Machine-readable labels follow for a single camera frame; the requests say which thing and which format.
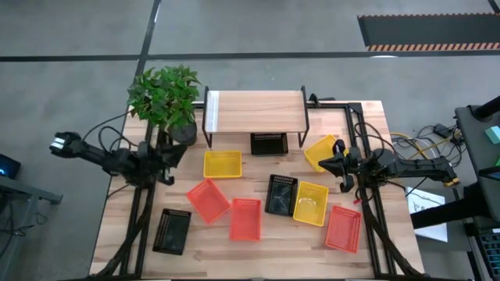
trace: black plastic crate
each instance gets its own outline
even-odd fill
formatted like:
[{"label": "black plastic crate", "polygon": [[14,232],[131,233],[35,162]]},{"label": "black plastic crate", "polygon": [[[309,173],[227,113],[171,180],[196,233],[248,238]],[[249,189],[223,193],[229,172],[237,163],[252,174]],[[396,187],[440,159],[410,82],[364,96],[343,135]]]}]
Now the black plastic crate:
[{"label": "black plastic crate", "polygon": [[298,180],[271,175],[267,188],[266,213],[293,216],[297,199]]},{"label": "black plastic crate", "polygon": [[285,133],[252,133],[250,135],[252,155],[286,155],[288,139]]},{"label": "black plastic crate", "polygon": [[182,255],[190,221],[190,212],[164,208],[159,220],[153,251]]}]

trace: red basket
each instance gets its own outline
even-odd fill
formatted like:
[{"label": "red basket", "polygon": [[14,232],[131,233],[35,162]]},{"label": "red basket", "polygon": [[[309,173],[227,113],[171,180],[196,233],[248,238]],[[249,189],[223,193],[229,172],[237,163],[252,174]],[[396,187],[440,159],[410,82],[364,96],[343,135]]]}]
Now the red basket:
[{"label": "red basket", "polygon": [[325,244],[349,253],[357,253],[361,213],[334,206],[331,209]]},{"label": "red basket", "polygon": [[214,222],[230,208],[229,201],[211,179],[205,179],[189,190],[187,199],[207,224]]},{"label": "red basket", "polygon": [[234,198],[231,206],[231,240],[260,240],[260,213],[259,199]]}]

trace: black stand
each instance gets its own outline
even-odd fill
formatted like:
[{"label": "black stand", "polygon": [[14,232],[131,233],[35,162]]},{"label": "black stand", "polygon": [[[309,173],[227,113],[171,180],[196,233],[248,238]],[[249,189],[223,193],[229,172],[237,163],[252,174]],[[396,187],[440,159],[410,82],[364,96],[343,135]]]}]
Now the black stand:
[{"label": "black stand", "polygon": [[477,183],[464,188],[466,196],[451,203],[411,214],[413,228],[435,226],[476,215],[489,216],[488,207]]}]

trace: black pot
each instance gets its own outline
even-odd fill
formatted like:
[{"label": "black pot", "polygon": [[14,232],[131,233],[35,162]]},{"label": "black pot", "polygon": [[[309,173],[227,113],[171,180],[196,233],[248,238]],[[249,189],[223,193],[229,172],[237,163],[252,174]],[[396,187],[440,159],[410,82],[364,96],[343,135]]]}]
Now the black pot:
[{"label": "black pot", "polygon": [[169,135],[174,141],[187,146],[193,145],[196,142],[196,123],[189,123],[186,126],[172,128],[169,127]]}]

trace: wooden table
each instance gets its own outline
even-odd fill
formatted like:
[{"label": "wooden table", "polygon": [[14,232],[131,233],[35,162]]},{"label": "wooden table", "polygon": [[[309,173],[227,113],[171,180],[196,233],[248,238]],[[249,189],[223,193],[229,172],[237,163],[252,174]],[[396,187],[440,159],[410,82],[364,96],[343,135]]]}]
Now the wooden table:
[{"label": "wooden table", "polygon": [[[380,101],[362,101],[365,121],[374,125],[383,137],[390,141],[389,129]],[[196,112],[201,122],[202,112]],[[339,109],[310,109],[310,130],[306,146],[310,146],[327,134],[333,134],[349,145],[345,113]],[[124,134],[131,141],[144,138],[146,123],[127,117]],[[259,198],[262,208],[266,200],[267,185],[271,173],[293,176],[299,181],[317,183],[328,187],[328,222],[333,205],[361,211],[354,205],[354,189],[342,194],[340,178],[329,173],[316,173],[305,160],[303,149],[297,149],[298,140],[289,138],[291,149],[286,156],[253,157],[247,133],[214,135],[213,150],[240,150],[243,153],[243,177],[233,180],[215,180],[229,200],[233,197]],[[372,149],[380,147],[380,141],[370,139]],[[324,245],[327,223],[324,227],[296,222],[292,218],[270,215],[262,210],[262,230],[259,242],[229,240],[230,213],[226,213],[213,225],[207,226],[186,198],[186,193],[203,180],[203,154],[207,144],[202,132],[198,141],[189,147],[177,169],[173,169],[176,183],[164,186],[157,183],[152,219],[148,233],[148,245],[144,260],[143,278],[157,279],[304,279],[304,278],[373,278],[370,251],[367,247],[364,223],[360,231],[358,254],[337,251]],[[121,187],[123,179],[112,181],[109,192]],[[419,248],[416,243],[405,196],[401,188],[387,185],[380,189],[384,203],[389,235],[412,266],[423,272]],[[111,197],[104,209],[90,273],[96,273],[114,255],[123,242],[132,202],[132,189],[122,190]],[[192,212],[187,243],[182,256],[160,254],[152,251],[152,241],[164,208]],[[377,240],[380,263],[387,272],[384,252]]]}]

